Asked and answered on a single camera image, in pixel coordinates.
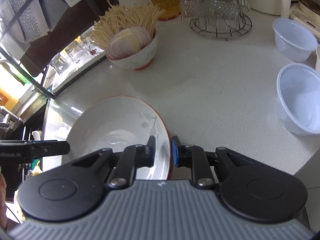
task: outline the speckled countertop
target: speckled countertop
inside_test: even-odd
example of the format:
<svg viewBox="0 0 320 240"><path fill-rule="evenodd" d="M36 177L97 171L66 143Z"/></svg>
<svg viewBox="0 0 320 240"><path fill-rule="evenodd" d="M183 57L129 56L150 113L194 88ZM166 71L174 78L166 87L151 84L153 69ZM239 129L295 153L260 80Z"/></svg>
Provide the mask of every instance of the speckled countertop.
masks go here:
<svg viewBox="0 0 320 240"><path fill-rule="evenodd" d="M252 31L228 42L200 37L179 19L160 23L152 65L129 71L104 61L89 71L50 102L44 139L65 139L88 107L109 96L130 95L153 106L170 135L183 143L207 151L226 146L296 173L320 148L320 137L295 136L278 120L276 78L292 61L274 44L276 17L255 11L248 15ZM314 66L313 59L309 65ZM44 169L60 160L45 158Z"/></svg>

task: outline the bowl rim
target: bowl rim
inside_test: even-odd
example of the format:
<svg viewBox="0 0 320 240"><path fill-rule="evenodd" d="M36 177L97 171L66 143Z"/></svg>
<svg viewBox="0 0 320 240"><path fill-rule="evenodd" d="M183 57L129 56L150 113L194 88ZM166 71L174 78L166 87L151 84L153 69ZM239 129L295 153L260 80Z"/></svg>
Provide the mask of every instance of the bowl rim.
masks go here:
<svg viewBox="0 0 320 240"><path fill-rule="evenodd" d="M315 48L314 48L313 50L303 48L303 47L301 47L301 46L299 46L299 45L297 45L297 44L294 44L293 42L289 41L289 40L286 39L285 37L283 37L283 36L275 29L275 24L276 24L277 22L279 22L279 21L285 21L285 22L293 23L293 24L299 26L300 28L302 28L303 30L305 30L309 35L312 35L312 37L313 37L312 39L313 39L313 41L314 41L315 44L316 44ZM277 18L277 19L275 19L275 20L272 22L272 28L273 28L274 32L281 37L281 39L283 39L285 42L289 43L290 45L292 45L292 46L294 46L294 47L296 47L296 48L298 48L298 49L304 50L304 51L311 51L311 52L316 51L316 47L318 46L318 41L317 41L316 37L313 35L313 33L312 33L310 30L308 30L308 29L307 29L305 26L303 26L302 24L300 24L300 23L298 23L298 22L296 22L296 21L294 21L294 20L287 19L287 18Z"/></svg>
<svg viewBox="0 0 320 240"><path fill-rule="evenodd" d="M110 59L110 58L108 58L108 56L107 56L107 54L106 54L106 57L107 57L108 60L114 62L114 61L118 61L118 60L122 60L122 59L128 59L129 57L132 57L132 56L134 56L134 55L137 55L139 52L143 51L146 47L148 47L148 46L156 39L157 34L158 34L158 33L157 33L156 28L155 28L155 30L154 30L154 32L153 32L153 39L151 40L151 42L150 42L147 46L144 46L144 47L142 48L142 50L139 50L137 53L135 53L135 54L133 54L133 55L130 55L130 56L127 56L127 57L124 57L124 58L119 58L119 59Z"/></svg>
<svg viewBox="0 0 320 240"><path fill-rule="evenodd" d="M283 73L289 69L292 69L294 67L292 66L298 66L296 68L300 68L300 69L304 69L304 70L307 70L309 71L311 74L313 74L314 76L316 76L319 80L319 83L320 83L320 74L315 71L313 68L311 68L310 66L308 65L305 65L305 64L302 64L302 63L290 63L290 64L287 64L285 65L278 73L278 76L277 76L277 94L280 98L280 103L282 105L282 107L284 108L286 114L289 116L289 118L294 122L294 124L296 126L298 126L300 129L310 133L310 134L320 134L320 129L319 130L313 130L313 129L310 129L304 125L302 125L302 123L300 123L298 121L297 118L295 118L295 116L291 113L291 111L289 110L289 108L287 107L287 104L285 103L284 101L284 98L282 96L282 93L281 93L281 90L280 90L280 80L281 80L281 77L283 75Z"/></svg>

